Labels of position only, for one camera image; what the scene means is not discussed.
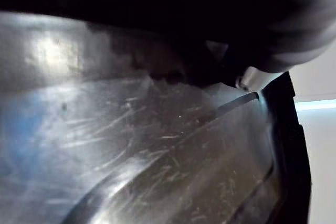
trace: black plastic edge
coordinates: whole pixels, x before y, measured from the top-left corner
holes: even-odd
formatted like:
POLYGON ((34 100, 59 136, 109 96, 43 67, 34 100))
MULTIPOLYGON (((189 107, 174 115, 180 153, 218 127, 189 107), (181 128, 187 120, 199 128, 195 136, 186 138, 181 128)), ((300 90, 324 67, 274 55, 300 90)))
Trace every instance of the black plastic edge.
POLYGON ((275 120, 275 155, 285 188, 285 196, 268 223, 307 223, 311 175, 305 135, 298 122, 289 73, 273 81, 263 94, 275 120))

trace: white wall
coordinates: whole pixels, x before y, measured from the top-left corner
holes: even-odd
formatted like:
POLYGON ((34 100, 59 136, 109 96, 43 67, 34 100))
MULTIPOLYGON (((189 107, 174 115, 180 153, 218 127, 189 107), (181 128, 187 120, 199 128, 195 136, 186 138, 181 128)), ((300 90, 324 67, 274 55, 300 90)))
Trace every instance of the white wall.
MULTIPOLYGON (((295 101, 336 99, 336 42, 318 59, 294 67, 290 75, 296 93, 295 101)), ((312 177, 309 224, 334 224, 336 108, 298 111, 298 117, 306 137, 312 177)))
POLYGON ((312 177, 309 224, 336 223, 336 109, 298 111, 312 177))
POLYGON ((336 99, 336 42, 319 58, 294 67, 290 75, 295 101, 336 99))

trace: scratched black plastic surface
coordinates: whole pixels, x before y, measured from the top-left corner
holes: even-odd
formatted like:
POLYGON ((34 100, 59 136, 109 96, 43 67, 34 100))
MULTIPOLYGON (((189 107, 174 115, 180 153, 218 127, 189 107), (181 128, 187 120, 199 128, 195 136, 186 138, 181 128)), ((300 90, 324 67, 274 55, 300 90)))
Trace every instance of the scratched black plastic surface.
POLYGON ((0 222, 240 223, 242 206, 266 222, 282 195, 267 107, 195 57, 155 34, 0 14, 0 222))

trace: light strip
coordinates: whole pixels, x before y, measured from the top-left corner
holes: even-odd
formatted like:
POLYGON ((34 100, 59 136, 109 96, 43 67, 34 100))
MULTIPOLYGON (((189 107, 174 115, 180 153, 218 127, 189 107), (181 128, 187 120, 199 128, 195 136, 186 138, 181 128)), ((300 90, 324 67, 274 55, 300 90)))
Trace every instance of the light strip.
POLYGON ((314 102, 296 102, 295 108, 297 111, 304 110, 323 110, 336 108, 336 100, 322 100, 314 102))

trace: dark blurry object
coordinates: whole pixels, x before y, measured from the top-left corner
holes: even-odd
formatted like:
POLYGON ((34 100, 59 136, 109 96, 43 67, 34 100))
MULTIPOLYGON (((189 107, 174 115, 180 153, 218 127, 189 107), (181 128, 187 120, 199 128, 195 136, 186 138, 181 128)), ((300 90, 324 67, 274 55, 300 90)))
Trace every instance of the dark blurry object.
POLYGON ((335 0, 0 0, 0 8, 224 42, 239 62, 224 59, 228 69, 239 76, 252 67, 246 89, 317 57, 335 38, 335 0))

